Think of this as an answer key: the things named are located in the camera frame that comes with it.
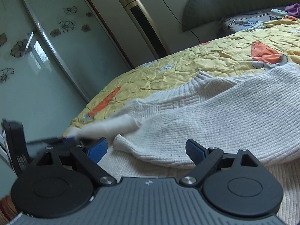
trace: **gold tower fan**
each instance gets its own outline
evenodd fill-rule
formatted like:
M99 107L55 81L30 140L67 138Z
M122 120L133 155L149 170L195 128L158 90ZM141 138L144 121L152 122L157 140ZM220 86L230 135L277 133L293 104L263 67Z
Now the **gold tower fan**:
M119 0L129 17L143 36L155 59L170 55L170 50L154 21L140 0Z

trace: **metal screw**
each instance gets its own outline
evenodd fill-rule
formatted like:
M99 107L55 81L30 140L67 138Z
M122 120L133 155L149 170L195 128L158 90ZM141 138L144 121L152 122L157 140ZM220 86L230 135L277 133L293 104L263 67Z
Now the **metal screw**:
M112 177L102 177L99 181L104 185L111 185L115 180Z
M192 185L197 182L197 180L194 177L190 176L183 177L180 181L186 185Z

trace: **power cord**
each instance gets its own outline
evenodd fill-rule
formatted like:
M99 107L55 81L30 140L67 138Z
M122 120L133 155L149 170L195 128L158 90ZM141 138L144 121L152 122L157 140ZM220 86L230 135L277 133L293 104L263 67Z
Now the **power cord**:
M165 0L163 0L163 2L164 2L164 4L167 6L167 8L170 10L170 12L173 14L174 18L175 18L175 19L176 19L183 27L185 27L188 31L190 31L194 36L197 37L197 39L198 39L198 41L199 41L199 44L200 44L201 42L200 42L198 36L197 36L193 31L191 31L190 29L188 29L185 25L183 25L183 24L176 18L176 16L175 16L174 13L172 12L172 10L171 10L171 9L169 8L169 6L166 4Z

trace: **knit sweater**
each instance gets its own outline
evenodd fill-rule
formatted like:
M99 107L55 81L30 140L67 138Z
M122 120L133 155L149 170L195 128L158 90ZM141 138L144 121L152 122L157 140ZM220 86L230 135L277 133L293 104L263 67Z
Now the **knit sweater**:
M278 216L296 224L300 212L299 110L300 71L295 64L234 78L199 72L178 88L134 99L116 112L113 118L128 115L137 124L131 133L115 137L115 151L110 148L99 165L116 178L179 178L194 166L185 153L188 138L225 153L247 148L283 186Z

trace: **blue gripper pad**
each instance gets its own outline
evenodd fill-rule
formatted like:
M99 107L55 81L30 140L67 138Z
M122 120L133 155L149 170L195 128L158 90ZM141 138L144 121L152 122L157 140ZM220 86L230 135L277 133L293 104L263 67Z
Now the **blue gripper pad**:
M98 163L106 154L108 143L106 139L100 139L93 147L89 148L87 156L95 163Z
M199 145L193 139L187 140L185 144L185 152L196 165L198 165L208 155L208 150Z

